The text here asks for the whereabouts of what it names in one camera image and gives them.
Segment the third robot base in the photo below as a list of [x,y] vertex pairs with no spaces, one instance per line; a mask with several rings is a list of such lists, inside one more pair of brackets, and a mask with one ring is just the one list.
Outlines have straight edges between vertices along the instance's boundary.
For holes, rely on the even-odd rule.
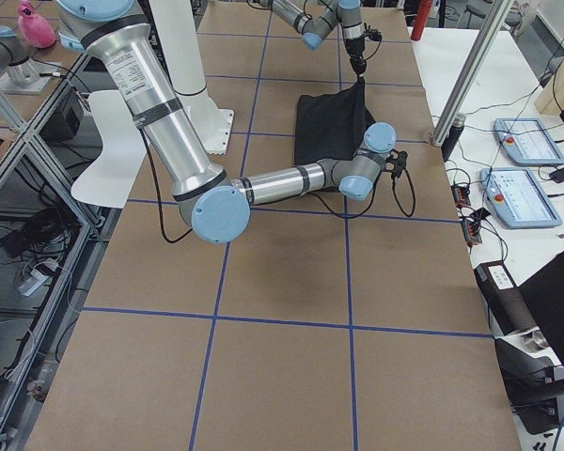
[[0,89],[8,94],[39,94],[49,78],[29,56],[21,40],[8,26],[0,24]]

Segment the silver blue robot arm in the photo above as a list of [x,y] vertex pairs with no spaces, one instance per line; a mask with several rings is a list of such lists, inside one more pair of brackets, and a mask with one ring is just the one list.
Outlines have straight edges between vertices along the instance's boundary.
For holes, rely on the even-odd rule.
[[378,180],[406,174],[407,155],[394,148],[395,129],[371,124],[349,160],[314,163],[230,179],[213,163],[189,118],[181,94],[149,44],[149,21],[135,1],[60,1],[61,41],[104,64],[146,149],[155,149],[173,179],[182,220],[204,241],[231,242],[246,229],[250,209],[321,190],[353,200],[375,196]]
[[381,32],[363,21],[359,1],[321,1],[324,9],[318,17],[306,11],[306,2],[301,7],[287,0],[250,1],[250,4],[269,9],[289,24],[311,50],[318,49],[339,26],[346,53],[357,77],[363,77],[368,66],[368,58],[364,57],[366,39],[382,41]]

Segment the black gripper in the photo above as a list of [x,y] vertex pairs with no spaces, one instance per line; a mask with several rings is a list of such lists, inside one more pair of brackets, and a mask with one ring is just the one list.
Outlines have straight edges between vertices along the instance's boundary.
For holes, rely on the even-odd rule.
[[377,52],[377,50],[375,50],[370,56],[363,57],[367,39],[380,44],[382,42],[382,33],[376,28],[368,28],[366,31],[361,32],[358,37],[343,39],[345,50],[350,59],[350,64],[357,77],[362,77],[365,74],[368,59],[374,56]]
[[403,150],[391,149],[383,165],[383,172],[392,178],[400,178],[407,167],[408,153]]

